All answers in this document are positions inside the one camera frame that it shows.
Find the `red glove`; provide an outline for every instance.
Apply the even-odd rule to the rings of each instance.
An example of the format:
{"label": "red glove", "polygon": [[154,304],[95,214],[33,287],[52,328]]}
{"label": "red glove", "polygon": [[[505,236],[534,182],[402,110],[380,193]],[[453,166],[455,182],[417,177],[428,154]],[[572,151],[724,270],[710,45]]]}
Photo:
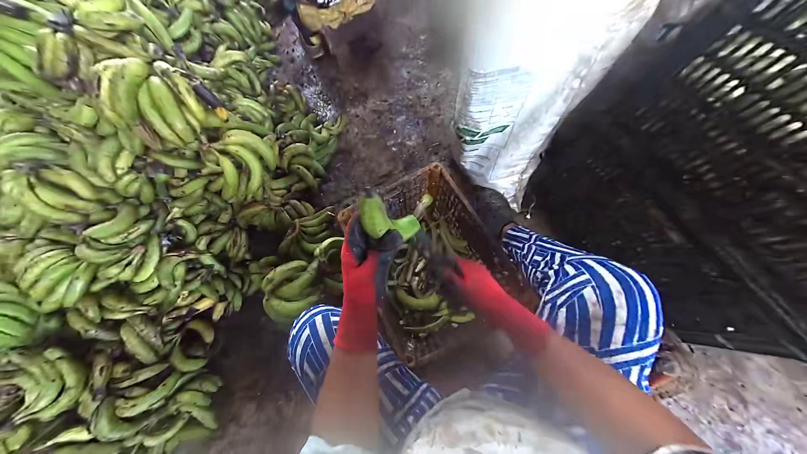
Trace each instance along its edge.
{"label": "red glove", "polygon": [[482,263],[457,259],[457,265],[463,276],[446,272],[446,278],[455,286],[449,291],[458,292],[472,309],[504,330],[518,348],[540,353],[552,327],[508,295]]}
{"label": "red glove", "polygon": [[352,352],[376,351],[376,284],[379,253],[367,250],[367,236],[354,214],[342,243],[342,314],[334,344]]}

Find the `blue and white striped pants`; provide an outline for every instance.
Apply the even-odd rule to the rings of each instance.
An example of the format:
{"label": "blue and white striped pants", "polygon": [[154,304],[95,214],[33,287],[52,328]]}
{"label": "blue and white striped pants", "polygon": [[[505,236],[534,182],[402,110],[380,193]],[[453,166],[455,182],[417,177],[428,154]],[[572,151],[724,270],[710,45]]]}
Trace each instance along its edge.
{"label": "blue and white striped pants", "polygon": [[[610,364],[646,393],[663,332],[661,300],[655,286],[635,270],[589,254],[523,227],[504,235],[504,249],[541,297],[536,315],[583,349]],[[319,305],[291,327],[288,355],[308,396],[316,402],[330,362],[341,309]],[[487,391],[523,401],[529,374],[516,357],[494,373]],[[400,362],[378,337],[378,382],[382,431],[390,445],[403,439],[441,399]]]}

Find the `green logo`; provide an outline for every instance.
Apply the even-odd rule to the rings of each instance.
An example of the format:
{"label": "green logo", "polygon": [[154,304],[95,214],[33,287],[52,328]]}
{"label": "green logo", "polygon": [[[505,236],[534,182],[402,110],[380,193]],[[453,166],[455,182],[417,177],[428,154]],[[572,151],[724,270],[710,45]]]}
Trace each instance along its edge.
{"label": "green logo", "polygon": [[482,132],[476,129],[466,128],[465,126],[457,126],[457,137],[462,139],[463,145],[481,145],[485,143],[488,137],[504,132],[509,127],[509,124],[502,124],[501,126],[496,126]]}

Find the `black shoe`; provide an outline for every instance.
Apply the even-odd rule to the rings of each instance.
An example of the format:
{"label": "black shoe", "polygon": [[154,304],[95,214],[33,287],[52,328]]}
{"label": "black shoe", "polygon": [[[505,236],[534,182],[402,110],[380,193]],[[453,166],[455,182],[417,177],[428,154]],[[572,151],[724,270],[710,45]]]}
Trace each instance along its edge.
{"label": "black shoe", "polygon": [[482,219],[487,233],[496,241],[502,238],[505,225],[515,222],[516,212],[500,192],[489,187],[474,186],[470,205]]}

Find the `brown plastic crate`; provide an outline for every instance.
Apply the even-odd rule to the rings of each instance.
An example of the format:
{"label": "brown plastic crate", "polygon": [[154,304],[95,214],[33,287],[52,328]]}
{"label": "brown plastic crate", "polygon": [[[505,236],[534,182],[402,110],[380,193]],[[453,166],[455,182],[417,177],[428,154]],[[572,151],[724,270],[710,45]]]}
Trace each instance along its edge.
{"label": "brown plastic crate", "polygon": [[[487,267],[504,290],[519,301],[524,301],[525,298],[520,296],[523,296],[527,287],[522,283],[521,273],[502,248],[488,237],[479,216],[445,167],[437,163],[426,166],[393,183],[381,191],[381,196],[387,203],[390,217],[397,218],[412,214],[420,198],[427,192],[434,198],[430,209],[447,221],[451,233],[467,240],[474,257]],[[339,212],[337,219],[342,229],[345,229],[355,210],[355,205],[351,205]],[[439,359],[479,335],[484,328],[482,321],[477,318],[457,328],[445,328],[426,338],[412,338],[398,323],[392,308],[381,308],[381,320],[392,350],[410,368]]]}

